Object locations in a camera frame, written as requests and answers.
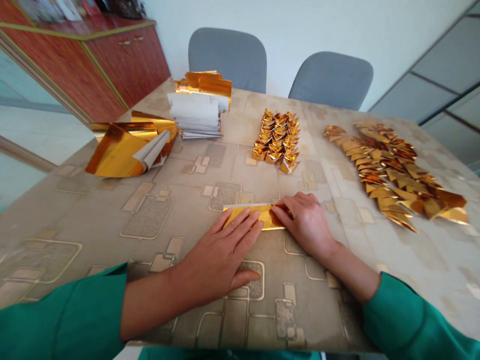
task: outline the green shirt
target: green shirt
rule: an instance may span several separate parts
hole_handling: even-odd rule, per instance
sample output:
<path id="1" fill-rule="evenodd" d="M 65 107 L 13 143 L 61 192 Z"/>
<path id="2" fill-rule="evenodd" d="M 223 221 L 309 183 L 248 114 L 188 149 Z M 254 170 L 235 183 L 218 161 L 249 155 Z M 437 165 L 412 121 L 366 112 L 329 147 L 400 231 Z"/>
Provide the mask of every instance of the green shirt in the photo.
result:
<path id="1" fill-rule="evenodd" d="M 38 302 L 0 311 L 0 359 L 113 359 L 127 264 L 68 283 Z M 480 359 L 480 342 L 453 328 L 403 282 L 382 274 L 363 307 L 364 329 L 389 359 Z M 141 359 L 223 358 L 227 350 L 145 348 Z M 239 359 L 319 359 L 316 352 L 234 351 Z"/>

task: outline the patterned tablecloth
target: patterned tablecloth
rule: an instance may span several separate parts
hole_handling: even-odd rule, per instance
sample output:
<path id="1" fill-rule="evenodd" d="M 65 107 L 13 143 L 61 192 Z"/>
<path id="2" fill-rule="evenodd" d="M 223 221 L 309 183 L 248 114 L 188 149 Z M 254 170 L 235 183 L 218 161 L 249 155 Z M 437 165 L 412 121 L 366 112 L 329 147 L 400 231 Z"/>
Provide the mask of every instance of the patterned tablecloth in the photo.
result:
<path id="1" fill-rule="evenodd" d="M 135 109 L 168 117 L 172 89 L 167 81 Z M 299 116 L 301 164 L 293 174 L 251 159 L 265 108 Z M 304 191 L 321 201 L 338 241 L 410 284 L 480 340 L 480 180 L 439 143 L 413 122 L 236 89 L 231 112 L 221 119 L 222 138 L 178 139 L 163 167 L 139 177 L 100 180 L 85 173 L 93 141 L 4 211 L 0 308 L 34 302 L 123 262 L 129 262 L 130 279 L 162 271 L 182 260 L 223 205 L 271 203 Z M 469 201 L 472 226 L 415 216 L 415 234 L 383 216 L 354 165 L 322 136 L 327 125 L 353 132 L 352 124 L 363 120 L 384 123 L 413 144 L 417 164 Z M 199 348 L 375 350 L 352 295 L 288 232 L 263 231 L 242 266 L 261 280 L 144 340 Z"/>

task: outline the folded gold paper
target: folded gold paper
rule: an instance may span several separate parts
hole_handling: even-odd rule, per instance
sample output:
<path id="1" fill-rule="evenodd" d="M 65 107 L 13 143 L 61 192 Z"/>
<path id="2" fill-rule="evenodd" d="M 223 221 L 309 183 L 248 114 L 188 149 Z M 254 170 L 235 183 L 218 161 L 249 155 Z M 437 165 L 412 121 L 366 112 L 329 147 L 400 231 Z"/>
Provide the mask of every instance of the folded gold paper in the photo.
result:
<path id="1" fill-rule="evenodd" d="M 299 141 L 298 118 L 287 112 L 275 114 L 268 109 L 263 112 L 258 139 L 252 151 L 252 159 L 266 161 L 270 164 L 279 164 L 280 170 L 286 174 L 295 171 L 299 153 L 296 144 Z"/>
<path id="2" fill-rule="evenodd" d="M 131 122 L 92 123 L 90 128 L 98 146 L 85 171 L 103 178 L 135 177 L 161 165 L 178 133 L 175 122 L 138 111 Z"/>
<path id="3" fill-rule="evenodd" d="M 251 206 L 248 206 L 247 204 L 226 205 L 223 207 L 223 211 L 232 208 L 233 212 L 231 213 L 230 217 L 228 218 L 228 220 L 226 221 L 223 227 L 226 227 L 228 224 L 230 224 L 232 220 L 235 219 L 237 215 L 240 214 L 244 209 L 250 208 L 250 214 L 256 210 L 260 212 L 258 221 L 263 221 L 262 231 L 285 229 L 285 226 L 282 224 L 279 218 L 272 211 L 272 207 L 274 206 L 280 207 L 285 212 L 288 212 L 288 209 L 285 205 L 275 205 L 275 204 L 265 204 L 265 205 L 251 204 Z"/>
<path id="4" fill-rule="evenodd" d="M 176 93 L 202 93 L 228 98 L 228 110 L 232 103 L 232 82 L 224 80 L 216 71 L 189 71 L 185 79 L 175 81 Z"/>
<path id="5" fill-rule="evenodd" d="M 358 168 L 360 181 L 378 208 L 393 222 L 416 232 L 408 217 L 425 215 L 458 224 L 468 224 L 467 201 L 461 195 L 445 191 L 435 177 L 415 163 L 414 147 L 397 137 L 392 128 L 374 121 L 354 124 L 359 137 L 348 136 L 337 125 L 329 125 L 323 136 L 335 142 Z M 397 187 L 386 187 L 388 179 Z"/>

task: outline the hand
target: hand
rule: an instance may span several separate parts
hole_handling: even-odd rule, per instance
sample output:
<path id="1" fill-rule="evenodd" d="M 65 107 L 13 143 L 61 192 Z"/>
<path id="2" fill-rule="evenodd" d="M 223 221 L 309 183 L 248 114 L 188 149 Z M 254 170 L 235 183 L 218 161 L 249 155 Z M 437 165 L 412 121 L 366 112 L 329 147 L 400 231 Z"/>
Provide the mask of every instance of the hand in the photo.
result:
<path id="1" fill-rule="evenodd" d="M 237 271 L 264 226 L 257 221 L 260 212 L 250 211 L 246 208 L 224 228 L 232 214 L 226 210 L 185 259 L 170 268 L 175 286 L 184 291 L 179 301 L 187 299 L 189 308 L 202 306 L 260 279 L 253 270 Z"/>
<path id="2" fill-rule="evenodd" d="M 322 263 L 335 251 L 338 242 L 330 233 L 325 210 L 316 196 L 297 192 L 295 196 L 285 196 L 280 204 L 290 210 L 292 217 L 277 206 L 272 211 L 298 243 Z"/>

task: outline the chair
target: chair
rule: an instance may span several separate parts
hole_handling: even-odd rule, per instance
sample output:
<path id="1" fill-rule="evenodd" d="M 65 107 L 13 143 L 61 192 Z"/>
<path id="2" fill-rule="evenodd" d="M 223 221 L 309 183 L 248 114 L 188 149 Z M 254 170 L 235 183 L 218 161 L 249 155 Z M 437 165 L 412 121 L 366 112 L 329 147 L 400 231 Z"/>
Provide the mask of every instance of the chair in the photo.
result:
<path id="1" fill-rule="evenodd" d="M 317 52 L 300 66 L 288 97 L 358 110 L 374 77 L 368 61 L 336 52 Z"/>
<path id="2" fill-rule="evenodd" d="M 192 72 L 217 70 L 237 89 L 264 93 L 267 88 L 267 53 L 255 36 L 240 31 L 201 27 L 188 44 Z"/>

